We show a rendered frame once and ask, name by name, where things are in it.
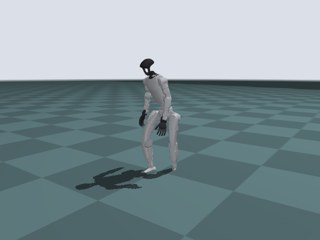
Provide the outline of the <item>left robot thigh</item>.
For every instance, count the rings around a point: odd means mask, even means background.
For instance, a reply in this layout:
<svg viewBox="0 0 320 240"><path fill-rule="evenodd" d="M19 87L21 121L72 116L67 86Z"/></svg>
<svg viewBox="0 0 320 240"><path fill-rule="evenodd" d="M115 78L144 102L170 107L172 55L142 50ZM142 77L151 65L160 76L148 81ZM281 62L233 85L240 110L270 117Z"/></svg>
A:
<svg viewBox="0 0 320 240"><path fill-rule="evenodd" d="M179 130L178 122L181 120L181 116L171 111L168 121L168 132L169 132L169 149L175 148L177 143L177 133Z"/></svg>

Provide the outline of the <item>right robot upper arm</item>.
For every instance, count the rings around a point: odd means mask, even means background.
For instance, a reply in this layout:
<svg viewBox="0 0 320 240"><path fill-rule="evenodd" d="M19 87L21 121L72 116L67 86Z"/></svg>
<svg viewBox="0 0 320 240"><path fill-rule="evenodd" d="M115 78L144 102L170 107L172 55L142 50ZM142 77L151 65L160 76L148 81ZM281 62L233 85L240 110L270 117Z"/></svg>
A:
<svg viewBox="0 0 320 240"><path fill-rule="evenodd" d="M150 91L149 91L149 89L148 89L148 87L147 87L146 78L144 78L144 79L142 80L142 82L143 82L143 84L144 84L144 88L145 88L145 91L146 91L146 93L145 93L145 98L151 99L151 98L152 98L152 94L150 93Z"/></svg>

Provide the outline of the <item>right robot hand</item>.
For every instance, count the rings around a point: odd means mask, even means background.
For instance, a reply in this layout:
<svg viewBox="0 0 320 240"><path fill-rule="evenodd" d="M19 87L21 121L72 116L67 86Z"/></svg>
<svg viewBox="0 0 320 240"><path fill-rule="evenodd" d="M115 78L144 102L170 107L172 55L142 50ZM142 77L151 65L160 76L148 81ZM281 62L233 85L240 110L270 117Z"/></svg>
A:
<svg viewBox="0 0 320 240"><path fill-rule="evenodd" d="M141 127L143 127L143 125L144 125L144 119L145 119L145 116L147 115L147 114L145 114L146 113L146 110L144 109L143 110L143 112L142 112L142 116L140 117L140 119L139 119L139 125L141 126ZM144 125L145 126L145 125Z"/></svg>

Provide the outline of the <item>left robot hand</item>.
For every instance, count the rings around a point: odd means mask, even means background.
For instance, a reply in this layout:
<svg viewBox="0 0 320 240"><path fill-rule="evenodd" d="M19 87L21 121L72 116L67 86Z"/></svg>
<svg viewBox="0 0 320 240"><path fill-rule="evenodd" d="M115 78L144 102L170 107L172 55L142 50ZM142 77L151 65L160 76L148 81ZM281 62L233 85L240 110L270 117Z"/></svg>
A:
<svg viewBox="0 0 320 240"><path fill-rule="evenodd" d="M159 127L158 132L157 132L157 134L158 134L159 131L160 131L159 136L160 136L160 135L162 136L163 133L164 133L163 136L165 136L165 134L166 134L166 128L167 128L166 123L167 123L167 119L164 120L163 117L161 117L160 123L159 123L159 124L157 125L157 127L155 128L155 130L156 130L156 129ZM162 134L161 134L161 133L162 133Z"/></svg>

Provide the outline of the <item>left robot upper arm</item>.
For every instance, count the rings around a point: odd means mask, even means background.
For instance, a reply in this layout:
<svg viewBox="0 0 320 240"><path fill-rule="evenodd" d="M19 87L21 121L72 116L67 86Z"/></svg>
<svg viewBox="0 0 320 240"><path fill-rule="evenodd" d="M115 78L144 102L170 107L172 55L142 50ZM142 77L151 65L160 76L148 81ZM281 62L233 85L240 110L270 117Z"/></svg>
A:
<svg viewBox="0 0 320 240"><path fill-rule="evenodd" d="M170 100L172 101L170 90L168 88L168 80L165 77L159 77L157 78L157 80L158 80L158 84L161 86L162 92L165 94L165 98L169 97ZM163 99L164 103L165 103L165 98Z"/></svg>

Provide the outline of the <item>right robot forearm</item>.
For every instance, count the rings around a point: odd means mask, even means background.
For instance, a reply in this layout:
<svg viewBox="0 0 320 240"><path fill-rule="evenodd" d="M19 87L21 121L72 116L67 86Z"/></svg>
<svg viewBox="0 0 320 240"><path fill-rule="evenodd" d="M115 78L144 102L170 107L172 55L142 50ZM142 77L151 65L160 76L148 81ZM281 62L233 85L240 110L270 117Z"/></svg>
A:
<svg viewBox="0 0 320 240"><path fill-rule="evenodd" d="M144 107L143 107L143 110L146 110L145 114L148 114L148 112L149 112L150 102L151 102L151 100L149 98L145 98L145 95L144 95Z"/></svg>

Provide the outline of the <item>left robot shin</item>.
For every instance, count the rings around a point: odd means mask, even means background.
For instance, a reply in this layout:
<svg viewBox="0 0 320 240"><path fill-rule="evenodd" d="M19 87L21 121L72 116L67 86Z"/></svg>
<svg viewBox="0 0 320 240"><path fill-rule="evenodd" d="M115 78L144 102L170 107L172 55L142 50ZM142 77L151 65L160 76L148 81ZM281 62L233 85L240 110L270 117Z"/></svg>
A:
<svg viewBox="0 0 320 240"><path fill-rule="evenodd" d="M172 168L177 168L177 159L178 159L178 143L176 143L175 148L170 148L170 159L172 161Z"/></svg>

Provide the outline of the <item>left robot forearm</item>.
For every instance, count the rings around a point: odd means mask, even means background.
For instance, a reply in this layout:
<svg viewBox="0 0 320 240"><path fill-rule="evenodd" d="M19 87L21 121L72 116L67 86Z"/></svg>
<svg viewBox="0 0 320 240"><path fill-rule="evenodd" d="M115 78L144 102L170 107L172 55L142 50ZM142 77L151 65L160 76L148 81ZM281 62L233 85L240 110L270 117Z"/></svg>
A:
<svg viewBox="0 0 320 240"><path fill-rule="evenodd" d="M164 99L165 104L163 105L163 113L162 113L162 120L167 120L167 117L169 115L169 110L171 108L171 99L169 97L166 97Z"/></svg>

